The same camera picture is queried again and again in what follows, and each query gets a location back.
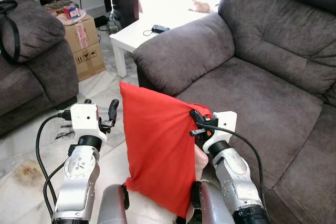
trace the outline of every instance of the sofa backrest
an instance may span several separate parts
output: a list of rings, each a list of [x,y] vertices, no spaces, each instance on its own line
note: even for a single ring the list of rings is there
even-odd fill
[[[221,0],[218,13],[236,57],[313,94],[335,86],[336,0]]]

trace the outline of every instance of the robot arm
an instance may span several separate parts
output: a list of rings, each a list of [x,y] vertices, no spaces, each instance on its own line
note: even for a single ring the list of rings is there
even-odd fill
[[[78,144],[64,165],[64,182],[57,198],[52,223],[88,224],[95,200],[95,183],[100,173],[99,152],[106,133],[110,132],[117,117],[119,101],[113,100],[109,120],[103,121],[98,108],[88,99],[84,104],[71,107],[72,128]]]
[[[196,111],[191,111],[190,115],[198,124],[224,127],[229,131],[234,131],[236,127],[237,114],[232,111],[213,113],[211,120],[203,118]],[[203,144],[203,151],[213,157],[212,163],[222,187],[221,202],[218,200],[216,190],[209,183],[202,183],[200,197],[202,219],[207,220],[206,224],[230,223],[227,218],[229,213],[236,224],[269,224],[258,190],[251,181],[248,164],[234,148],[229,146],[232,134],[219,130],[207,131],[201,126],[199,128],[192,131],[191,136],[197,135]]]

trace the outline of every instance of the red fabric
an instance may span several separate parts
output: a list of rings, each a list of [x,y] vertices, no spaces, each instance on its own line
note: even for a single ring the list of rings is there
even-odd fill
[[[207,107],[120,82],[131,177],[126,186],[178,216],[186,216],[195,181],[194,138],[189,111]]]

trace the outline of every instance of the cat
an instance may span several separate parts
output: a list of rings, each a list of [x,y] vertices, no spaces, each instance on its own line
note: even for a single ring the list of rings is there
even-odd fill
[[[199,12],[199,13],[208,13],[210,12],[210,5],[205,2],[197,1],[197,0],[192,0],[193,4],[189,8],[189,10],[193,10],[194,12]]]

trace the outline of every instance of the cardboard box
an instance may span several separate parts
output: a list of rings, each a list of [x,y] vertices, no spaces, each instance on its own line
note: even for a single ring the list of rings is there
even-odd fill
[[[74,54],[98,43],[95,21],[90,15],[76,24],[65,26],[65,39],[68,41],[71,52]]]
[[[75,52],[73,56],[79,81],[88,79],[89,77],[106,70],[99,43],[80,50],[79,52]]]

